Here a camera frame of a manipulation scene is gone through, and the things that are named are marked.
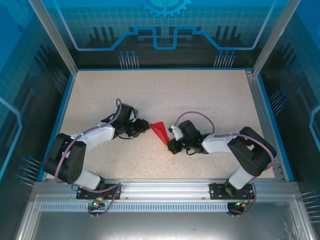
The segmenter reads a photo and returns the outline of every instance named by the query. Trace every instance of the enclosure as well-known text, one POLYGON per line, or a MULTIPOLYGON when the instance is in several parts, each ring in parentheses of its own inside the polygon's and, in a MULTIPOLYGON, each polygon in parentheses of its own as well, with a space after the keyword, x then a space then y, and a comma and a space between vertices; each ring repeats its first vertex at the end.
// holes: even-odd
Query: enclosure
POLYGON ((319 10, 316 0, 0 0, 1 239, 318 239, 319 10), (117 98, 166 129, 197 111, 217 135, 263 136, 277 156, 254 181, 252 211, 231 217, 236 199, 211 199, 210 185, 239 167, 231 152, 173 155, 149 129, 85 153, 85 169, 122 183, 91 219, 91 200, 42 165, 59 133, 97 125, 117 98))

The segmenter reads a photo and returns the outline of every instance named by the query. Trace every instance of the gear logo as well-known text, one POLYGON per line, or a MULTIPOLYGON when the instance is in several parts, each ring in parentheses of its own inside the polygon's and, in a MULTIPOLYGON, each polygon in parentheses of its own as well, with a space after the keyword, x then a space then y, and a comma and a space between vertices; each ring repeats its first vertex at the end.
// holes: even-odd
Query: gear logo
POLYGON ((144 10, 149 10, 150 14, 164 18, 168 15, 173 17, 174 14, 180 14, 181 10, 187 9, 187 4, 191 4, 191 0, 140 0, 140 2, 144 10))
POLYGON ((27 20, 30 12, 28 0, 0 0, 0 7, 6 7, 20 25, 27 20))

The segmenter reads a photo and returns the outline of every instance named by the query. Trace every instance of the robotic arm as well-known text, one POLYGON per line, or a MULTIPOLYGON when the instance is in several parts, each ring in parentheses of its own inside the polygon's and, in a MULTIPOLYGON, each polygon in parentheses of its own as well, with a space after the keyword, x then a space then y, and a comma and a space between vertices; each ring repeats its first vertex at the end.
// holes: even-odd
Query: robotic arm
MULTIPOLYGON (((137 117, 137 109, 120 103, 116 113, 101 120, 97 126, 80 133, 81 137, 76 140, 68 151, 57 177, 67 184, 76 184, 90 190, 105 189, 104 178, 83 169, 86 151, 103 142, 113 140, 122 134, 127 134, 132 139, 138 137, 148 130, 150 126, 146 120, 137 117)), ((64 152, 78 136, 79 133, 73 135, 60 133, 56 136, 43 164, 43 170, 46 173, 55 175, 64 152)))
POLYGON ((249 181, 260 176, 277 155, 276 150, 266 140, 247 126, 238 133, 226 135, 201 134, 190 120, 186 120, 179 126, 172 125, 169 131, 175 137, 167 144, 168 149, 173 154, 177 154, 183 149, 186 150, 187 155, 216 152, 234 154, 240 163, 240 167, 224 184, 224 190, 232 198, 249 181))

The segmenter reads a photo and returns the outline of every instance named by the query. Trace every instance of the beige work surface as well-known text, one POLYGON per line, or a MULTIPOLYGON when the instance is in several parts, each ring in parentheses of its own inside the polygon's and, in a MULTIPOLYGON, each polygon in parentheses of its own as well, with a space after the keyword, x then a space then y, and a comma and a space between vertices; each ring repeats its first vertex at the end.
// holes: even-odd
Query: beige work surface
MULTIPOLYGON (((95 126, 116 111, 117 98, 138 109, 140 118, 162 121, 167 129, 180 114, 198 111, 214 122, 216 134, 249 126, 262 135, 244 70, 79 71, 61 132, 95 126)), ((212 131, 202 116, 190 114, 181 121, 187 119, 203 134, 212 131)), ((104 142, 84 161, 84 168, 107 179, 227 178, 239 166, 232 153, 173 155, 151 129, 133 140, 104 142)), ((274 174, 270 169, 261 177, 274 174)))

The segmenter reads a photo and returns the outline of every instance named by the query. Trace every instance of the blue edge trim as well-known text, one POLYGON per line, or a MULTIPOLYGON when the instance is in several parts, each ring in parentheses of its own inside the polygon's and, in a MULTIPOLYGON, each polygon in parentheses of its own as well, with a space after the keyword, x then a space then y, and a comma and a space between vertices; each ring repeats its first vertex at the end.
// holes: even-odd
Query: blue edge trim
MULTIPOLYGON (((213 70, 213 69, 214 70, 252 70, 252 68, 144 68, 144 69, 140 69, 140 70, 213 70)), ((94 68, 92 68, 92 69, 88 69, 88 68, 79 69, 79 71, 114 71, 114 70, 121 70, 121 71, 128 70, 129 71, 130 69, 94 69, 94 68)), ((291 167, 290 167, 290 164, 289 164, 289 160, 288 160, 288 157, 287 157, 287 154, 286 154, 286 151, 285 151, 285 147, 284 147, 284 144, 282 142, 282 139, 281 139, 281 136, 280 136, 280 132, 279 132, 279 129, 278 129, 278 126, 277 126, 277 123, 276 123, 276 119, 275 119, 275 116, 274 116, 274 114, 272 112, 271 105, 270 105, 270 102, 269 102, 269 99, 268 99, 268 96, 267 96, 267 92, 266 92, 266 89, 265 89, 265 85, 264 85, 264 83, 262 81, 262 78, 261 78, 260 74, 258 75, 258 82, 259 82, 259 84, 261 86, 263 98, 264 98, 268 113, 269 113, 270 118, 271 118, 272 127, 274 129, 275 136, 276 136, 276 139, 277 139, 277 142, 278 142, 278 145, 279 145, 279 149, 280 149, 281 154, 282 154, 284 167, 285 167, 285 170, 286 170, 287 175, 288 175, 288 180, 290 182, 294 182, 295 178, 294 178, 294 175, 292 173, 292 170, 291 170, 291 167)), ((46 152, 45 152, 44 159, 46 159, 46 157, 47 157, 47 155, 49 153, 49 149, 51 148, 51 146, 52 146, 52 144, 53 144, 53 142, 55 140, 56 135, 60 132, 60 129, 61 129, 62 122, 63 122, 64 116, 65 116, 65 113, 66 113, 66 110, 67 110, 68 102, 69 102, 69 99, 70 99, 70 95, 71 95, 74 83, 75 83, 75 78, 71 75, 70 79, 68 81, 68 85, 66 86, 66 89, 65 89, 65 94, 63 96, 63 99, 62 99, 62 102, 61 102, 61 106, 60 106, 58 115, 56 117, 56 121, 55 121, 53 130, 52 130, 52 134, 51 134, 51 137, 50 137, 50 140, 49 140, 49 143, 48 143, 48 147, 47 147, 46 152)), ((41 168, 39 176, 38 176, 38 179, 37 179, 38 182, 41 182, 41 181, 44 180, 43 179, 44 178, 44 174, 45 174, 45 172, 41 168)))
MULTIPOLYGON (((67 106, 68 106, 68 103, 69 103, 69 99, 70 99, 70 96, 71 96, 71 92, 72 92, 73 86, 75 84, 75 79, 76 78, 73 75, 70 75, 68 84, 66 85, 66 88, 65 88, 65 91, 64 91, 64 95, 63 95, 63 98, 62 98, 62 101, 61 101, 61 105, 60 105, 58 114, 56 116, 56 120, 55 120, 55 123, 54 123, 54 126, 53 126, 53 130, 52 130, 51 137, 50 137, 50 140, 49 140, 49 143, 48 143, 48 147, 46 148, 46 151, 45 151, 44 159, 47 158, 49 150, 50 150, 52 144, 54 143, 54 140, 55 140, 57 134, 60 133, 62 122, 64 120, 64 117, 65 117, 65 114, 66 114, 66 110, 67 110, 67 106)), ((44 180, 44 176, 45 176, 45 172, 44 172, 44 170, 43 170, 43 168, 41 166, 40 172, 39 172, 39 175, 38 175, 38 178, 37 178, 37 182, 42 182, 44 180)))

